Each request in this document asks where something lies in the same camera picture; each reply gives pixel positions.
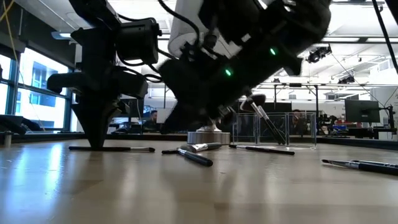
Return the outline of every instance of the computer monitor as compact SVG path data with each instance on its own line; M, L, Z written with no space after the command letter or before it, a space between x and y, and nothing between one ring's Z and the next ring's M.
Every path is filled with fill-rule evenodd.
M266 113L290 113L292 112L292 103L264 103L262 106Z
M370 100L345 100L346 121L380 123L379 103Z

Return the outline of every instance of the black cable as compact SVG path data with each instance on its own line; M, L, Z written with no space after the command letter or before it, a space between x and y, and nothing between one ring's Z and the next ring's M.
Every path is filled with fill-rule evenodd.
M148 17L148 18L143 18L143 19L131 19L131 18L128 18L128 17L126 17L126 16L124 16L124 15L120 15L120 14L118 14L118 16L119 16L121 19L124 19L125 21L129 21L129 22L137 22L137 21L143 21L143 20L146 20L146 19L151 19L150 17Z
M127 68L127 67L123 67L123 66L118 66L118 68L120 68L122 71L129 71L131 73L134 73L136 75L142 75L141 73L131 69L131 68Z
M162 77L157 76L157 75L153 75L153 74L146 74L146 75L143 75L143 74L141 74L141 73L139 73L139 72L137 72L137 71L135 71L135 70L133 70L133 69L131 69L131 68L122 67L122 66L119 66L118 68L120 68L120 69L123 70L123 71L129 71L129 72L134 73L134 74L136 74L136 75L141 75L141 76L145 77L145 79L146 79L148 82L152 82L152 83L162 83L162 82L163 82ZM158 81L153 81L153 80L150 80L150 79L148 79L148 78L154 78L154 79L156 79L156 80L158 80Z
M133 64L133 63L129 63L129 62L125 61L125 60L121 60L121 59L120 59L120 61L121 61L123 64L128 65L128 66L132 66L132 67L145 65L144 62L140 62L140 63L135 63L135 64Z
M144 75L144 77L145 77L145 79L146 79L147 81L152 82L152 83L162 83L162 82L163 82L162 77L159 77L159 76L157 76L157 75L146 74L146 75ZM150 79L148 79L148 78L154 78L154 79L157 79L157 81L153 81L153 80L150 80Z
M377 1L376 0L372 0L372 3L373 3L373 8L374 8L374 10L376 12L376 15L377 15L377 19L378 19L378 21L380 23L380 27L381 27L381 30L383 32L383 36L384 36L384 38L386 40L386 44L387 44L387 48L388 48L388 51L389 51L390 56L391 56L392 64L394 65L394 68L395 68L395 70L396 70L396 72L398 74L398 64L397 64L396 56L395 56L394 50L392 48L392 45L391 45L391 42L390 42L390 38L388 36L386 26L384 25L383 18L381 17L379 6L377 5ZM394 93L397 90L398 90L398 87L392 92L391 96L388 98L388 100L383 105L383 107L386 107L387 102L392 98L392 96L394 96Z
M171 55L171 54L169 54L169 53L167 53L167 52L164 52L163 50L160 50L159 48L157 49L157 51L158 51L159 53L161 53L162 55L168 57L168 58L176 59L173 55Z
M187 19L186 17L174 12L173 10L171 10L171 8L169 8L164 2L163 0L157 0L160 4L160 6L162 6L162 8L164 10L166 10L166 12L170 13L172 16L176 17L177 19L180 19L181 21L185 22L186 24L188 24L190 27L192 27L192 29L195 31L197 38L195 40L195 42L193 43L194 46L199 47L199 36L200 36L200 32L199 32L199 28L198 26L196 26L191 20Z

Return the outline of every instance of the person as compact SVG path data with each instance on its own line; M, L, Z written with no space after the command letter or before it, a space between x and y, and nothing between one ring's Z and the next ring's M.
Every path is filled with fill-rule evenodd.
M149 120L147 120L142 126L144 127L144 129L156 130L157 129L156 120L157 120L157 111L156 110L151 111Z
M290 120L290 134L299 134L303 136L307 130L307 124L305 123L305 119L302 117L301 111L298 109L293 110L293 118Z

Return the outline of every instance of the desk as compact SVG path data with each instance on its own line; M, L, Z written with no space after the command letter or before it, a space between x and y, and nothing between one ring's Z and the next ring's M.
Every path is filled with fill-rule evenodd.
M320 159L398 163L394 151L326 144L294 157L223 147L201 167L163 149L184 142L106 141L155 154L70 152L87 140L0 149L0 223L375 224L398 220L398 179Z
M379 133L392 132L391 129L386 128L348 128L348 135L355 136L356 138L373 138L379 139Z

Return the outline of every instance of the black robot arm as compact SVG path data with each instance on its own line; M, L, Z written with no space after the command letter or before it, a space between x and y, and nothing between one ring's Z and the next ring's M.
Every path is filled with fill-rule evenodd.
M143 99L147 94L147 76L116 64L120 60L158 61L157 36L161 35L153 18L121 23L106 0L69 0L76 13L91 29L78 29L71 37L82 46L80 71L53 74L47 88L60 93L71 89L79 102L72 105L92 148L101 149L111 118L125 105L123 95Z
M329 5L330 0L275 0L263 9L257 0L204 0L203 24L217 28L241 50L231 58L215 58L203 49L207 43L186 43L178 60L159 68L178 101L163 132L224 116L229 105L281 68L299 75L302 59L297 55L326 34Z

